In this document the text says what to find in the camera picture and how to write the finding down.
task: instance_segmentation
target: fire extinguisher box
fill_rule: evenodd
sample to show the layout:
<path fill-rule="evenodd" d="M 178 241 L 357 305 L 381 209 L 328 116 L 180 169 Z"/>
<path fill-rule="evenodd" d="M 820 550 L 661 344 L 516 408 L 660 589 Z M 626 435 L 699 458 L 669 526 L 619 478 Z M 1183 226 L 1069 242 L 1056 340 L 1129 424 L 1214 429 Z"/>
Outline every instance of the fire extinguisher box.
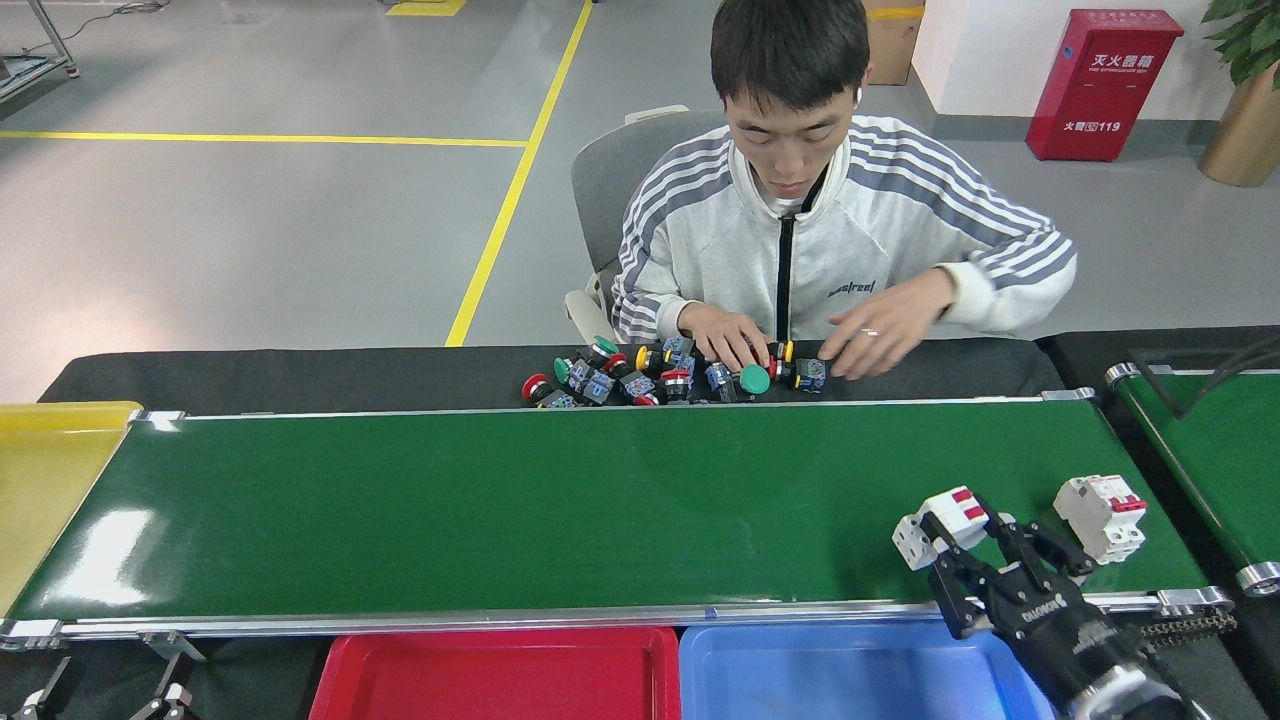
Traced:
<path fill-rule="evenodd" d="M 1115 160 L 1183 28 L 1164 10 L 1071 10 L 1027 145 L 1041 160 Z"/>

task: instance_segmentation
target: man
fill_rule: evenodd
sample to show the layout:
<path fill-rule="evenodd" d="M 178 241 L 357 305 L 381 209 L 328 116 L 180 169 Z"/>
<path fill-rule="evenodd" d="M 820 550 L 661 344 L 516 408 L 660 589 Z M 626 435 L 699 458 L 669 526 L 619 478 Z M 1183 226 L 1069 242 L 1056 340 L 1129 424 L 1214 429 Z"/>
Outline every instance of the man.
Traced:
<path fill-rule="evenodd" d="M 855 117 L 858 0 L 723 0 L 712 79 L 728 126 L 672 149 L 623 220 L 612 322 L 737 370 L 826 338 L 831 375 L 893 368 L 936 322 L 1010 331 L 1070 288 L 1075 249 L 893 118 Z"/>

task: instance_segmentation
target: man's hand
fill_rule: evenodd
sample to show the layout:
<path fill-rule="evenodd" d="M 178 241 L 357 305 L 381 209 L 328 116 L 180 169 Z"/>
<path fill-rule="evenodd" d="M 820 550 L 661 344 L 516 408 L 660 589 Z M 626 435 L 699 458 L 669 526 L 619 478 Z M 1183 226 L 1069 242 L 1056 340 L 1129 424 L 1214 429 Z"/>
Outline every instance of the man's hand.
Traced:
<path fill-rule="evenodd" d="M 755 320 L 740 313 L 690 302 L 676 318 L 676 327 L 689 332 L 704 357 L 724 363 L 730 372 L 739 373 L 745 365 L 769 364 L 768 341 L 755 327 Z"/>
<path fill-rule="evenodd" d="M 835 360 L 833 378 L 856 380 L 884 374 L 920 345 L 924 333 L 955 301 L 955 293 L 951 273 L 942 268 L 931 268 L 874 293 L 858 307 L 827 318 L 836 329 L 822 343 L 818 359 Z"/>

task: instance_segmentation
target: white circuit breaker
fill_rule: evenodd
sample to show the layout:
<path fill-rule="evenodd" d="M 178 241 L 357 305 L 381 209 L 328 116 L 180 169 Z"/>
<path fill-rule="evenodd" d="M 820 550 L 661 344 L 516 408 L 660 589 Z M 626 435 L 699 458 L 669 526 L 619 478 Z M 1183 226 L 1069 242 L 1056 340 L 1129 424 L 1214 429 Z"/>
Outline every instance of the white circuit breaker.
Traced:
<path fill-rule="evenodd" d="M 1053 510 L 1098 565 L 1123 561 L 1147 539 L 1138 529 L 1147 503 L 1120 475 L 1071 478 L 1057 491 Z"/>
<path fill-rule="evenodd" d="M 933 547 L 920 529 L 920 518 L 925 512 L 933 512 L 956 543 L 965 550 L 987 537 L 983 529 L 988 520 L 987 512 L 978 505 L 969 488 L 960 486 L 936 495 L 925 500 L 914 515 L 904 515 L 893 528 L 893 544 L 911 570 L 928 568 L 938 559 L 938 548 Z M 940 542 L 940 547 L 946 550 L 946 543 Z"/>

